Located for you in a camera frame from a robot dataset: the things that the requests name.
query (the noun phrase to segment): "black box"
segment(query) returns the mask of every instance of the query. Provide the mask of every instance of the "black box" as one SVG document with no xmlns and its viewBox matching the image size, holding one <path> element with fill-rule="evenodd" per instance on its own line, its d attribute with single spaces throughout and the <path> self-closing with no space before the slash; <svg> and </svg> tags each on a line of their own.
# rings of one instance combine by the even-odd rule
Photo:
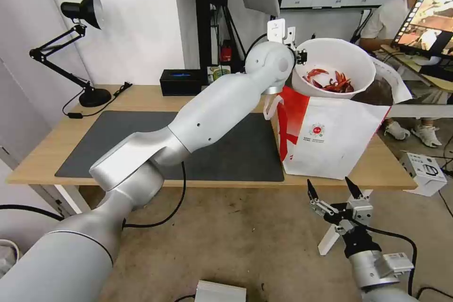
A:
<svg viewBox="0 0 453 302">
<path fill-rule="evenodd" d="M 160 77 L 163 96 L 197 95 L 201 92 L 201 70 L 168 70 Z"/>
</svg>

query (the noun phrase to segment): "logo on bag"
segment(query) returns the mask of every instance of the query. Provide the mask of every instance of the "logo on bag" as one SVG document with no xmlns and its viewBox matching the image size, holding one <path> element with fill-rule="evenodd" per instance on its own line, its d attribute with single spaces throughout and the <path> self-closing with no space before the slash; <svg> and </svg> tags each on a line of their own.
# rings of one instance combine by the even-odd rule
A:
<svg viewBox="0 0 453 302">
<path fill-rule="evenodd" d="M 313 124 L 310 129 L 310 134 L 315 137 L 322 137 L 324 135 L 324 125 Z"/>
</svg>

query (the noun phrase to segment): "black desk mat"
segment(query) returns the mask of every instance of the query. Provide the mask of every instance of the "black desk mat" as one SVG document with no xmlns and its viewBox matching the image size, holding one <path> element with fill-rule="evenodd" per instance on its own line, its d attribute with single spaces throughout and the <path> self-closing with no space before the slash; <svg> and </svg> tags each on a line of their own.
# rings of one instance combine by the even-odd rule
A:
<svg viewBox="0 0 453 302">
<path fill-rule="evenodd" d="M 118 142 L 135 131 L 159 130 L 175 115 L 176 112 L 103 112 L 55 176 L 91 178 L 90 166 Z M 159 168 L 166 179 L 183 179 L 179 164 Z M 249 114 L 217 143 L 195 151 L 185 160 L 185 168 L 189 180 L 284 180 L 271 123 L 261 113 Z"/>
</svg>

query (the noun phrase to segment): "desk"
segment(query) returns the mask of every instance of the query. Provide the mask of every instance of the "desk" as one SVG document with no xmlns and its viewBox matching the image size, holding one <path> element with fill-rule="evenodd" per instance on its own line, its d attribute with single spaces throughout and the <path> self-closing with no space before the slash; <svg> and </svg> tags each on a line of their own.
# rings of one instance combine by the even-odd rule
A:
<svg viewBox="0 0 453 302">
<path fill-rule="evenodd" d="M 114 92 L 117 85 L 99 86 Z M 179 111 L 192 97 L 163 97 L 159 86 L 134 85 L 121 94 L 108 110 L 117 111 Z M 263 101 L 254 112 L 262 112 Z M 82 108 L 78 105 L 74 112 L 88 114 L 97 108 Z M 34 149 L 27 158 L 11 173 L 8 182 L 11 184 L 39 184 L 55 185 L 62 192 L 66 186 L 96 185 L 92 178 L 55 177 L 55 173 L 66 158 L 77 146 L 88 129 L 94 124 L 99 115 L 83 119 L 69 119 L 64 117 L 50 134 Z M 367 150 L 359 160 L 350 176 L 362 190 L 405 190 L 416 187 L 414 181 L 404 171 L 390 150 L 375 135 Z M 317 189 L 346 190 L 344 181 L 313 178 Z M 164 187 L 181 187 L 180 180 L 166 180 Z M 283 182 L 228 182 L 228 181 L 188 181 L 188 187 L 203 188 L 307 188 L 307 178 L 285 174 Z M 81 196 L 70 190 L 64 194 L 76 197 L 69 201 L 69 205 L 76 211 L 83 210 L 77 207 Z"/>
<path fill-rule="evenodd" d="M 389 55 L 397 52 L 394 48 L 388 45 L 382 45 L 381 49 Z M 421 81 L 427 86 L 434 86 L 446 92 L 453 92 L 453 82 L 443 79 L 438 79 L 429 75 L 420 73 L 421 66 L 417 65 L 412 59 L 405 54 L 396 54 L 392 57 L 398 60 L 401 65 L 414 72 Z M 432 117 L 432 118 L 453 118 L 453 110 L 449 105 L 394 105 L 387 115 L 391 117 Z"/>
</svg>

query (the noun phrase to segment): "lamp shade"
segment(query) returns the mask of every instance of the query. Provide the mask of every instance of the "lamp shade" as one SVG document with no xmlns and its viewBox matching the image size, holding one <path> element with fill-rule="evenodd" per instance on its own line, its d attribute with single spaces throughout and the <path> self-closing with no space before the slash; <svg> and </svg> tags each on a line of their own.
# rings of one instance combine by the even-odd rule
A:
<svg viewBox="0 0 453 302">
<path fill-rule="evenodd" d="M 82 0 L 77 2 L 62 2 L 61 12 L 70 19 L 85 20 L 91 26 L 102 29 L 104 17 L 101 0 Z"/>
</svg>

